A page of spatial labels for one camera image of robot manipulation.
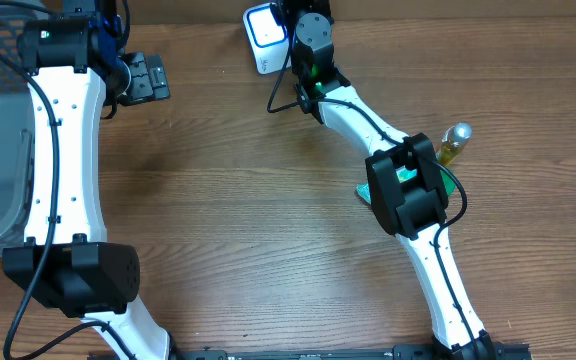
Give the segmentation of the teal wet wipes pack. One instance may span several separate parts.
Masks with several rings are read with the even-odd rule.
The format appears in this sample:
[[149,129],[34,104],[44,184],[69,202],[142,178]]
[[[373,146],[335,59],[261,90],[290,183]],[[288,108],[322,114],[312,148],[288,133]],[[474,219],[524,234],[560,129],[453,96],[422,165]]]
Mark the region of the teal wet wipes pack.
[[371,204],[371,195],[369,185],[367,183],[356,186],[356,193],[362,201],[368,205]]

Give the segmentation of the teal Kleenex tissue pack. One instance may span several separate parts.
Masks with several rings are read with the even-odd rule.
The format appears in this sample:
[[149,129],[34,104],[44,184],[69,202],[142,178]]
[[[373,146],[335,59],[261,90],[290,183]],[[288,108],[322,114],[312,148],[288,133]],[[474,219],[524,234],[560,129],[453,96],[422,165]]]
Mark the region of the teal Kleenex tissue pack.
[[416,170],[407,170],[405,168],[401,168],[397,171],[397,177],[401,183],[406,182],[417,175]]

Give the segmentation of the yellow oil bottle silver cap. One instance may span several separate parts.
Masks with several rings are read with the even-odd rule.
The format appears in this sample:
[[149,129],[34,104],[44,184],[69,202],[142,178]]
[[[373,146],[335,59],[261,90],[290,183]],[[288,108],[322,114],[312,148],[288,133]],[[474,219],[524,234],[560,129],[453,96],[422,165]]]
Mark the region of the yellow oil bottle silver cap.
[[450,164],[463,152],[472,137],[472,127],[469,123],[460,122],[450,127],[437,151],[437,160],[444,167]]

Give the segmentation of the green lid white jar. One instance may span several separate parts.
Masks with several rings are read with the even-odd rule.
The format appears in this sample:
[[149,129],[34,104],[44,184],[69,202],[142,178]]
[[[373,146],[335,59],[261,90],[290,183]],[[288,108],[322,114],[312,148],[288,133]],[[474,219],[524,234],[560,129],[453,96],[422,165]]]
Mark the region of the green lid white jar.
[[445,190],[448,196],[450,196],[456,189],[456,183],[454,181],[454,174],[447,168],[441,170],[442,180],[444,182]]

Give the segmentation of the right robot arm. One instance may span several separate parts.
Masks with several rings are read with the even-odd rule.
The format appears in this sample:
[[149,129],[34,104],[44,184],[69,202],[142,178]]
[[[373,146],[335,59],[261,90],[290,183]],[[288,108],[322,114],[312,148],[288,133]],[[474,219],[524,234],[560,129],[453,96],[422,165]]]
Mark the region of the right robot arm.
[[284,65],[297,77],[296,106],[363,151],[370,207],[405,248],[429,307],[436,359],[494,359],[497,352],[468,299],[449,240],[454,220],[445,182],[462,184],[423,133],[390,128],[358,96],[335,64],[330,4],[273,1],[288,39]]

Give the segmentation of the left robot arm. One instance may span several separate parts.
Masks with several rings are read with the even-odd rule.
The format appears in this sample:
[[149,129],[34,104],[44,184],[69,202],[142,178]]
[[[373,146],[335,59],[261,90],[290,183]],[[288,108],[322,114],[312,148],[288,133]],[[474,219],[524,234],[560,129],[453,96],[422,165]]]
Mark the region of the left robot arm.
[[5,275],[26,301],[92,328],[117,359],[174,359],[176,344],[139,297],[140,263],[111,243],[101,211],[99,129],[121,106],[165,100],[162,60],[127,52],[126,2],[67,1],[17,41],[34,111],[34,174],[20,246]]

